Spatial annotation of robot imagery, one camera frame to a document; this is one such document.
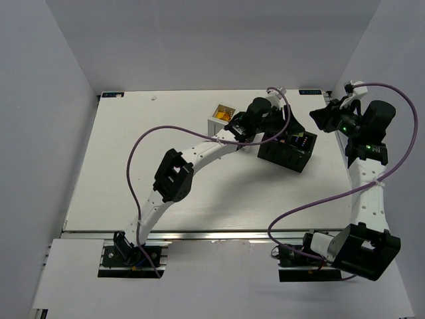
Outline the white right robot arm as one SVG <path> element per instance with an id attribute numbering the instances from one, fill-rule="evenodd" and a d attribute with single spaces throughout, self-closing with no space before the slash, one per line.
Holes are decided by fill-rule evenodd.
<path id="1" fill-rule="evenodd" d="M 321 131 L 347 136 L 345 155 L 354 194 L 349 225 L 334 237 L 315 232 L 307 247 L 337 270 L 376 281 L 401 248 L 400 239 L 391 235 L 386 221 L 384 184 L 380 181 L 388 163 L 383 138 L 396 109 L 373 100 L 358 115 L 359 106 L 359 100 L 344 108 L 332 102 L 309 113 Z"/>

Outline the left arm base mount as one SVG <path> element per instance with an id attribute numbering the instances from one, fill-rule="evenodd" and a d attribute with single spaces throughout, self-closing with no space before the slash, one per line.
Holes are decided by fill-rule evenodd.
<path id="1" fill-rule="evenodd" d="M 155 268 L 138 248 L 129 258 L 125 259 L 113 244 L 104 245 L 98 268 L 98 278 L 160 279 L 165 272 L 168 248 L 150 245 L 145 246 L 144 249 Z"/>

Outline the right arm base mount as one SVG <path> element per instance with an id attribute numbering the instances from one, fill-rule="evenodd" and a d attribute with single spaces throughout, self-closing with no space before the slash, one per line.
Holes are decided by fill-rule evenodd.
<path id="1" fill-rule="evenodd" d="M 270 255 L 278 261 L 280 282 L 339 282 L 343 279 L 341 271 L 325 261 L 296 254 L 280 245 L 275 246 Z"/>

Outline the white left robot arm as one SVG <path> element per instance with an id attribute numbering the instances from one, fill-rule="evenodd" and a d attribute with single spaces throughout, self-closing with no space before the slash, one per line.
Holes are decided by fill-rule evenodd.
<path id="1" fill-rule="evenodd" d="M 148 199 L 144 204 L 136 203 L 135 221 L 125 231 L 115 232 L 115 248 L 127 264 L 135 264 L 152 228 L 172 204 L 188 196 L 198 171 L 222 156 L 253 146 L 257 134 L 263 134 L 263 142 L 267 143 L 304 131 L 288 104 L 282 105 L 279 98 L 259 97 L 214 136 L 206 136 L 200 144 L 180 152 L 171 148 L 154 175 Z"/>

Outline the orange rounded lego brick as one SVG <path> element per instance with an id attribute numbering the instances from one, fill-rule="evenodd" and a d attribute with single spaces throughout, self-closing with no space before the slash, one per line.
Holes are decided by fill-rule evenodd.
<path id="1" fill-rule="evenodd" d="M 225 122 L 230 122 L 231 121 L 231 118 L 232 118 L 232 114 L 230 114 L 230 113 L 228 113 L 226 111 L 220 111 L 220 110 L 218 110 L 216 112 L 216 114 L 214 115 L 214 117 L 216 119 L 218 119 L 218 120 L 222 120 L 222 121 L 225 121 Z"/>

